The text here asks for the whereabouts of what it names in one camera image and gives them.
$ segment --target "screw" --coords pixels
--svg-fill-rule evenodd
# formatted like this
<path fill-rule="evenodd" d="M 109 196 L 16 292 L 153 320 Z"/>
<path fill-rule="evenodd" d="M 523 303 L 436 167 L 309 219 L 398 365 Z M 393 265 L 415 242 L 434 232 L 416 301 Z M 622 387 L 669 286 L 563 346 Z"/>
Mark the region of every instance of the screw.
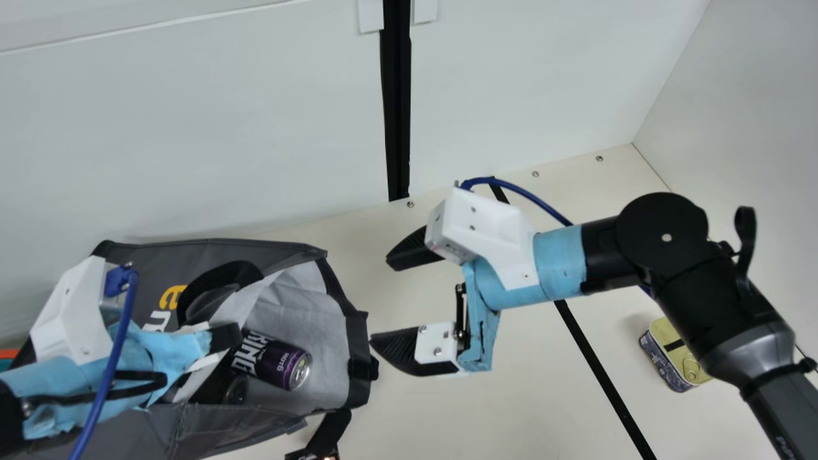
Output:
<path fill-rule="evenodd" d="M 29 418 L 34 415 L 34 405 L 31 404 L 30 401 L 27 399 L 23 399 L 20 404 L 20 408 L 23 409 L 23 417 Z"/>

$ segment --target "gray bag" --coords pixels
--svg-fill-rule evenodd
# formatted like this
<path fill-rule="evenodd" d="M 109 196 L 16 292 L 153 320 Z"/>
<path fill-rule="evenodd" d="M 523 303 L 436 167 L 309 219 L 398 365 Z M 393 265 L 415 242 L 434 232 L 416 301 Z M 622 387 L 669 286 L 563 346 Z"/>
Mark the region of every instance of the gray bag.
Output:
<path fill-rule="evenodd" d="M 114 264 L 133 262 L 140 273 L 133 321 L 145 330 L 174 331 L 179 317 L 194 323 L 245 309 L 246 328 L 308 350 L 313 363 L 309 379 L 296 391 L 251 379 L 241 406 L 157 403 L 127 411 L 97 426 L 84 458 L 205 458 L 292 433 L 314 413 L 327 413 L 324 422 L 307 448 L 287 454 L 287 460 L 337 457 L 349 409 L 368 401 L 378 362 L 370 355 L 366 313 L 347 300 L 325 251 L 299 243 L 211 239 L 149 245 L 103 241 L 93 254 Z M 236 261 L 254 265 L 261 279 L 219 276 L 220 267 Z M 14 366 L 33 360 L 29 342 Z M 33 442 L 12 458 L 62 460 L 78 433 Z"/>

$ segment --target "light blue tape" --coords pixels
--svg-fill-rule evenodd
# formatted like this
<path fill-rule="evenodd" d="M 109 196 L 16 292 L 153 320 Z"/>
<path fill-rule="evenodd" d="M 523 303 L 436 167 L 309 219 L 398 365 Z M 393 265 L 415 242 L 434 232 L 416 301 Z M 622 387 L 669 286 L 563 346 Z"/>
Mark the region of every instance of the light blue tape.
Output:
<path fill-rule="evenodd" d="M 466 371 L 482 372 L 492 370 L 494 339 L 500 326 L 500 312 L 491 311 L 483 302 L 474 283 L 474 274 L 474 262 L 463 265 L 471 335 L 469 348 L 457 357 L 457 362 Z"/>
<path fill-rule="evenodd" d="M 575 225 L 539 233 L 534 237 L 533 246 L 540 278 L 537 286 L 507 291 L 486 259 L 463 265 L 471 337 L 469 348 L 457 357 L 457 362 L 466 371 L 492 369 L 494 340 L 503 309 L 582 295 L 580 285 L 587 275 L 582 227 Z"/>
<path fill-rule="evenodd" d="M 116 326 L 115 324 L 109 328 L 109 334 L 116 334 Z M 128 337 L 116 368 L 162 372 L 168 377 L 168 385 L 150 395 L 106 401 L 100 422 L 145 402 L 147 405 L 153 404 L 196 360 L 208 354 L 211 338 L 209 331 L 180 335 L 146 332 L 132 322 L 128 327 Z M 107 359 L 98 359 L 77 366 L 71 359 L 60 356 L 3 372 L 0 374 L 0 380 L 6 382 L 17 398 L 34 395 L 80 395 L 96 391 L 107 362 Z M 144 383 L 118 381 L 116 388 L 130 388 Z M 75 426 L 82 426 L 85 423 L 90 409 L 90 403 L 72 406 L 44 404 L 37 407 L 31 417 L 26 419 L 23 424 L 23 435 L 27 440 L 35 440 L 70 431 Z"/>
<path fill-rule="evenodd" d="M 580 285 L 587 272 L 582 226 L 537 234 L 534 263 L 540 284 L 507 291 L 487 260 L 475 260 L 477 288 L 486 305 L 492 310 L 503 310 L 582 295 Z"/>

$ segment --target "white floor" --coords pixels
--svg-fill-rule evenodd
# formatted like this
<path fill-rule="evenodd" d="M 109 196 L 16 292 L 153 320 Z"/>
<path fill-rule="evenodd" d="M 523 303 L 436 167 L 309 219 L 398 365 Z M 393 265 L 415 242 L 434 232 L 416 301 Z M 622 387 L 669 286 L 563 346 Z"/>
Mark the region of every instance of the white floor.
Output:
<path fill-rule="evenodd" d="M 618 214 L 640 195 L 667 190 L 631 145 L 503 178 L 576 223 Z M 414 196 L 411 208 L 405 201 L 377 205 L 253 237 L 327 249 L 350 300 L 370 312 L 370 332 L 448 321 L 455 313 L 452 288 L 462 279 L 458 267 L 441 262 L 394 273 L 384 263 L 444 193 Z M 559 225 L 517 196 L 510 199 L 538 229 Z M 735 388 L 714 381 L 679 395 L 664 385 L 637 344 L 662 314 L 639 290 L 569 305 L 658 458 L 775 457 Z M 314 417 L 294 435 L 218 458 L 281 458 L 301 449 L 318 422 Z M 552 304 L 503 313 L 492 372 L 421 379 L 382 363 L 370 403 L 354 411 L 340 452 L 354 460 L 639 456 Z"/>

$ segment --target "can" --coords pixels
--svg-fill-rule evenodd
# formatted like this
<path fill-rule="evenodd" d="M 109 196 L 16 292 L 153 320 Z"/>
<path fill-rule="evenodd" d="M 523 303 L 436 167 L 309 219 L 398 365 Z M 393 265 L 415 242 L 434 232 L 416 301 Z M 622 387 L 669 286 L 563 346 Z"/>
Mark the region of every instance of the can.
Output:
<path fill-rule="evenodd" d="M 307 381 L 312 368 L 308 351 L 246 329 L 243 333 L 241 345 L 227 355 L 231 369 L 287 391 Z"/>
<path fill-rule="evenodd" d="M 667 386 L 677 393 L 684 393 L 712 380 L 667 318 L 652 322 L 648 331 L 639 338 L 639 346 Z"/>
<path fill-rule="evenodd" d="M 218 367 L 196 393 L 192 403 L 244 405 L 249 390 L 249 380 L 245 374 L 236 374 L 230 369 Z"/>

